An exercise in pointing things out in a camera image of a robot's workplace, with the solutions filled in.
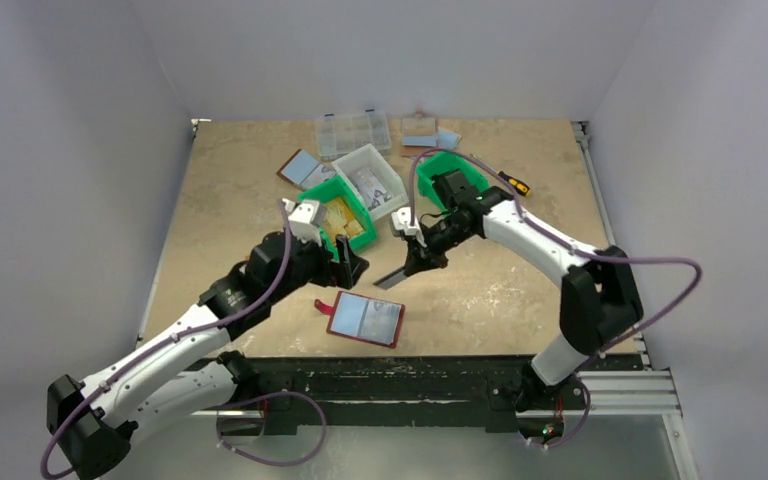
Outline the silver magnetic stripe card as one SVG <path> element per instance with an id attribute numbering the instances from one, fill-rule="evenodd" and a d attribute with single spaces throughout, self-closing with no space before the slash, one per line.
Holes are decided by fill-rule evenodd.
<path id="1" fill-rule="evenodd" d="M 407 275 L 405 274 L 405 268 L 400 267 L 374 281 L 373 285 L 382 290 L 389 290 L 404 281 L 406 278 Z"/>

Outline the red card holder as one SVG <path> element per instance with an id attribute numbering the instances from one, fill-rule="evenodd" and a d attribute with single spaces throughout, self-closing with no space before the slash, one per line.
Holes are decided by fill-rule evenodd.
<path id="1" fill-rule="evenodd" d="M 393 349 L 405 314 L 400 303 L 340 291 L 332 304 L 314 301 L 314 308 L 328 317 L 326 331 L 335 336 Z"/>

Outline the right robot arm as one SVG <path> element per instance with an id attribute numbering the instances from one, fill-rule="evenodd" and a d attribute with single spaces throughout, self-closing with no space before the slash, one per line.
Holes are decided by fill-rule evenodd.
<path id="1" fill-rule="evenodd" d="M 407 244 L 405 264 L 394 281 L 446 267 L 448 251 L 478 236 L 515 253 L 560 289 L 560 332 L 523 371 L 521 392 L 529 404 L 544 407 L 556 399 L 561 383 L 578 367 L 642 319 L 622 249 L 565 239 L 550 225 L 526 217 L 507 190 L 479 190 L 460 170 L 434 176 L 433 187 L 444 204 L 435 224 L 422 224 L 410 207 L 391 215 L 395 236 Z"/>

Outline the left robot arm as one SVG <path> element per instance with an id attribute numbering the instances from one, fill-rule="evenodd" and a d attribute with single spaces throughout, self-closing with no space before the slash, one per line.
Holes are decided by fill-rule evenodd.
<path id="1" fill-rule="evenodd" d="M 335 249 L 289 230 L 267 234 L 247 259 L 216 280 L 169 328 L 132 353 L 82 380 L 63 375 L 47 389 L 49 443 L 40 459 L 45 479 L 71 474 L 97 479 L 137 443 L 194 412 L 261 406 L 286 395 L 266 389 L 240 352 L 192 365 L 230 344 L 307 286 L 350 289 L 369 269 L 348 239 Z"/>

